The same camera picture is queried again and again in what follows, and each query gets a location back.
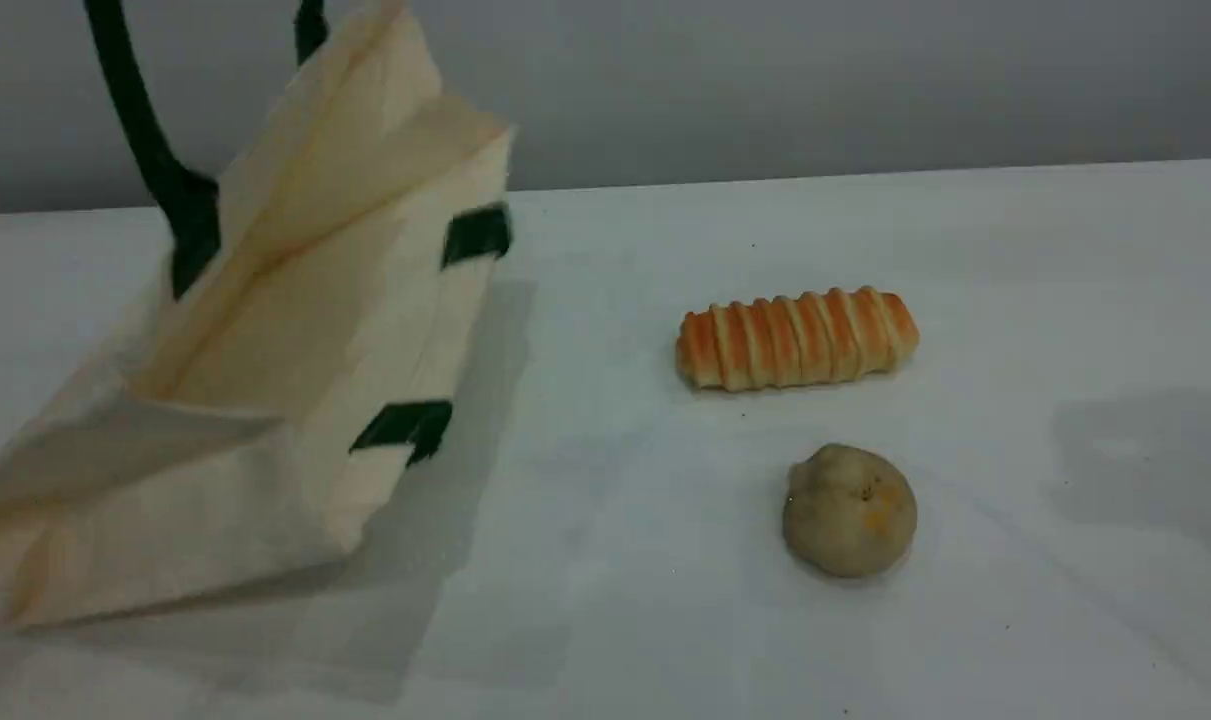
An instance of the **bag handle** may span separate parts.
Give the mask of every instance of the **bag handle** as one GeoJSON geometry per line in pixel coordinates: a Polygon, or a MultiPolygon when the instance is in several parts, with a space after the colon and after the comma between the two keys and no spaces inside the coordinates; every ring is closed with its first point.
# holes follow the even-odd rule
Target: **bag handle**
{"type": "MultiPolygon", "coordinates": [[[[147,191],[170,220],[170,232],[174,236],[170,286],[177,300],[197,282],[220,247],[218,183],[180,163],[174,150],[170,149],[153,102],[148,99],[120,0],[84,0],[84,4],[88,28],[94,36],[98,65],[125,131],[125,140],[130,143],[147,191]]],[[[311,58],[327,36],[329,27],[325,22],[325,1],[302,0],[294,15],[298,63],[311,58]]]]}

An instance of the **white backdrop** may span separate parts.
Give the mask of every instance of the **white backdrop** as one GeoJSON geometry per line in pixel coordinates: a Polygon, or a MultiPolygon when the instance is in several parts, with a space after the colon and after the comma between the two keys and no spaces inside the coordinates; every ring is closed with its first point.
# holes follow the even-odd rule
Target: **white backdrop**
{"type": "MultiPolygon", "coordinates": [[[[339,15],[357,0],[331,1],[339,15]]],[[[126,0],[183,159],[291,74],[293,0],[126,0]]],[[[1211,0],[421,0],[515,188],[1211,156],[1211,0]]],[[[0,0],[0,211],[145,202],[75,0],[0,0]]]]}

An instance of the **bread roll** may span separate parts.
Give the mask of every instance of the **bread roll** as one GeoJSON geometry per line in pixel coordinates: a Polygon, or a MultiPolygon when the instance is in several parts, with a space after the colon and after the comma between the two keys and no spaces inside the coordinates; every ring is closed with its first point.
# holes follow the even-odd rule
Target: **bread roll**
{"type": "Polygon", "coordinates": [[[791,387],[856,381],[902,365],[920,342],[902,299],[861,287],[687,313],[677,369],[695,387],[791,387]]]}

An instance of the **pastry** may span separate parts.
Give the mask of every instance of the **pastry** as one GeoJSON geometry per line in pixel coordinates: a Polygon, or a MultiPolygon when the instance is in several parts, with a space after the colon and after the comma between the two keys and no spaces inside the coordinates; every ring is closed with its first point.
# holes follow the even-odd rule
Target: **pastry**
{"type": "Polygon", "coordinates": [[[695,387],[730,392],[842,384],[899,368],[919,342],[916,322],[894,293],[832,288],[687,313],[677,369],[695,387]]]}
{"type": "Polygon", "coordinates": [[[916,494],[899,468],[830,443],[788,473],[784,541],[802,560],[842,578],[889,569],[916,534],[916,494]]]}

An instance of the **bread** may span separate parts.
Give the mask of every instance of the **bread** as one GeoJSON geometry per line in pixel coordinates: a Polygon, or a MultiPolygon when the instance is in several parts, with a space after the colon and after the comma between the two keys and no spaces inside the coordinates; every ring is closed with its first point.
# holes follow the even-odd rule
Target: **bread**
{"type": "Polygon", "coordinates": [[[832,288],[687,313],[677,369],[695,387],[729,392],[842,384],[897,369],[919,342],[897,295],[866,286],[854,293],[832,288]]]}

